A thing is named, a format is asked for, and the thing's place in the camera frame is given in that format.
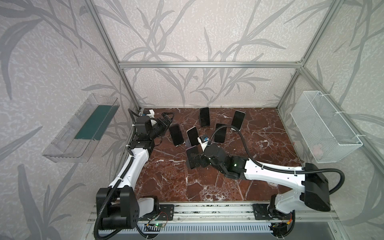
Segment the green-edged phone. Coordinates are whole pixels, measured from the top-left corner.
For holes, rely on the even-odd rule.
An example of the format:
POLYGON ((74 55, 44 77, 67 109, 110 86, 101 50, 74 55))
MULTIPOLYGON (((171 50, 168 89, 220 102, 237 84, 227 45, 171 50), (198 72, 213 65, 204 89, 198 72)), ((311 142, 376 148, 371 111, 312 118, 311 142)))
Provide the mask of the green-edged phone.
POLYGON ((241 130, 241 127, 243 125, 244 119, 245 119, 246 113, 241 111, 235 111, 233 119, 232 119, 232 129, 238 129, 241 130))

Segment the black phone front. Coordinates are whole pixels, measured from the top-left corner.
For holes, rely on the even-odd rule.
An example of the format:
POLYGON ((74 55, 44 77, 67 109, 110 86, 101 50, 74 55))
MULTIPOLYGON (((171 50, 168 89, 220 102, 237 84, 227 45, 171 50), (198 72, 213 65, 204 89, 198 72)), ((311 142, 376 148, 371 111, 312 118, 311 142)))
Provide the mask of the black phone front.
POLYGON ((193 146, 186 150, 187 167, 191 170, 200 166, 200 152, 198 146, 193 146))

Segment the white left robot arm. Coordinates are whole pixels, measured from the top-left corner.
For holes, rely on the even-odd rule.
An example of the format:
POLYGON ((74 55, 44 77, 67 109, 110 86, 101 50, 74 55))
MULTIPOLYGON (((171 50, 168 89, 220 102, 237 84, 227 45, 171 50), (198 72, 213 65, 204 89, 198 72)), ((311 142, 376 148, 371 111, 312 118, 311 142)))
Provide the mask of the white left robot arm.
POLYGON ((155 139, 165 135, 173 117, 174 113, 162 113, 155 118, 150 110, 135 118, 134 137, 127 146, 128 156, 122 169, 107 188, 100 188, 96 194, 96 234, 100 230, 134 229, 142 217, 153 218, 160 214, 158 198, 138 199, 135 186, 155 148, 155 139))

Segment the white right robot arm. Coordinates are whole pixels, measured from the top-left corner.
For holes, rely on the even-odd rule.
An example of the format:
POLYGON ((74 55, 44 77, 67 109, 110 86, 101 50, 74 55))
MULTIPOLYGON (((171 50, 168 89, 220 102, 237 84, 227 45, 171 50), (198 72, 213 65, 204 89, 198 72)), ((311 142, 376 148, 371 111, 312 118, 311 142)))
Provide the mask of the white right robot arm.
POLYGON ((271 197, 268 207, 271 216, 288 215, 294 210, 331 210, 328 179, 313 164, 306 165, 306 174, 300 173, 301 167, 271 164, 258 166, 249 158, 229 156, 216 144, 204 147, 202 153, 191 154, 188 161, 192 169, 211 166, 229 179, 264 181, 290 188, 286 193, 271 197))

